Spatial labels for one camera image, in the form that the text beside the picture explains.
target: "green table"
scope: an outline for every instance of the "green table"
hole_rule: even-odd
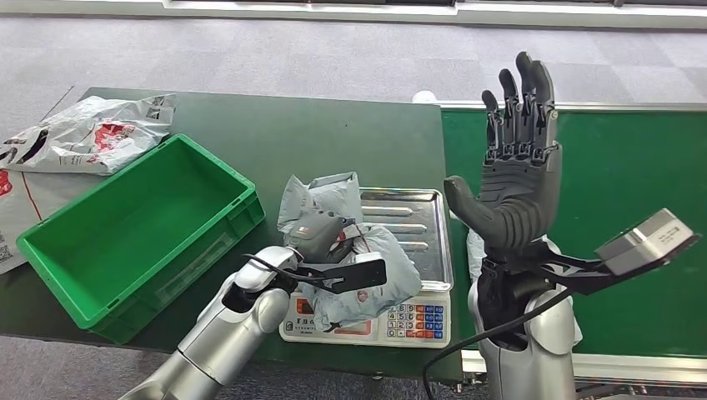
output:
[[[139,99],[154,94],[158,93],[92,88],[85,96]],[[445,176],[436,106],[180,93],[172,132],[189,135],[255,182],[267,218],[128,343],[134,348],[174,350],[221,282],[243,265],[239,254],[255,253],[282,241],[275,223],[284,185],[292,174],[307,182],[317,176],[357,171],[363,186],[439,190]],[[465,307],[466,267],[464,260],[454,261],[453,341],[461,328],[456,322],[464,321],[467,328],[470,324]],[[28,265],[0,277],[0,334],[110,345],[78,329]],[[273,334],[255,358],[349,373],[419,377],[422,364],[435,352],[287,343]],[[460,355],[444,359],[432,376],[449,383],[459,381]]]

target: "robotic arm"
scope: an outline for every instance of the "robotic arm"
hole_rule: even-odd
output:
[[[385,262],[379,253],[359,254],[354,263],[337,264],[352,243],[330,248],[351,223],[333,212],[315,212],[299,220],[284,247],[245,254],[249,261],[223,282],[177,351],[120,399],[214,398],[222,387],[233,383],[265,336],[284,320],[289,295],[298,282],[331,293],[384,284]]]
[[[554,89],[547,68],[516,57],[519,93],[508,69],[499,74],[504,112],[484,91],[486,154],[475,197],[461,177],[449,177],[449,208],[483,240],[487,257],[469,292],[480,332],[445,348],[424,367],[479,342],[494,400],[574,400],[571,293],[591,294],[668,263],[693,244],[693,233],[662,209],[599,247],[595,260],[553,252],[544,235],[559,200],[562,146],[556,142]]]

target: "gray carpet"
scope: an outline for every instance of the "gray carpet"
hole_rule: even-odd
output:
[[[700,33],[0,17],[0,138],[91,86],[397,102],[428,89],[476,100],[485,88],[499,90],[498,71],[519,50],[546,61],[560,101],[707,103]],[[165,357],[0,337],[0,400],[116,398]],[[437,390],[439,398],[486,398],[482,388]],[[416,381],[259,363],[220,398],[422,396]]]

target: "stainless steel tray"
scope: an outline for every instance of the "stainless steel tray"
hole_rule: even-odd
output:
[[[386,227],[398,239],[423,281],[422,290],[454,285],[442,193],[429,189],[361,188],[364,222]]]

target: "barcode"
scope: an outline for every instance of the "barcode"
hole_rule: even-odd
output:
[[[155,96],[155,98],[153,99],[153,105],[154,106],[164,105],[164,96]]]
[[[10,252],[8,245],[7,244],[0,245],[0,263],[4,263],[12,257],[13,257],[13,254]]]
[[[148,114],[145,118],[159,119],[159,108],[148,108]]]

